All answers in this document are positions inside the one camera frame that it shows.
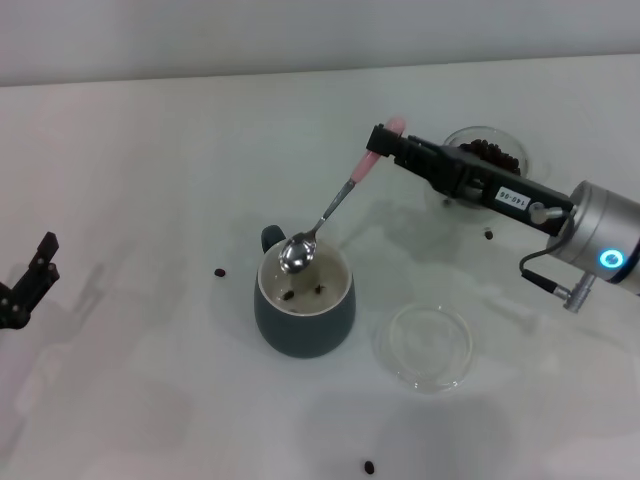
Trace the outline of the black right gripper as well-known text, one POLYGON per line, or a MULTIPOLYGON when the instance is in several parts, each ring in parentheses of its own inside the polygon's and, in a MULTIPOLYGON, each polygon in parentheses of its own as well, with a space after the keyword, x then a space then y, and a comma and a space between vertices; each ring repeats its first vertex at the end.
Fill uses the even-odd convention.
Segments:
POLYGON ((426 180, 433 190, 558 236, 574 203, 565 194, 509 173, 456 147, 374 127, 367 148, 426 180))

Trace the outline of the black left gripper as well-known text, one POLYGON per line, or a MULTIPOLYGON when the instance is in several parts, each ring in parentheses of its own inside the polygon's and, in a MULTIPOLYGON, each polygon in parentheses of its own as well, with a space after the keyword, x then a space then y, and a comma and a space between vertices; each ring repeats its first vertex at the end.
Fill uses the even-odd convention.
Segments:
POLYGON ((24 328, 31 313, 57 282, 60 275, 52 262, 59 249, 57 236, 47 232, 36 249, 26 273, 13 288, 1 284, 1 328, 24 328))

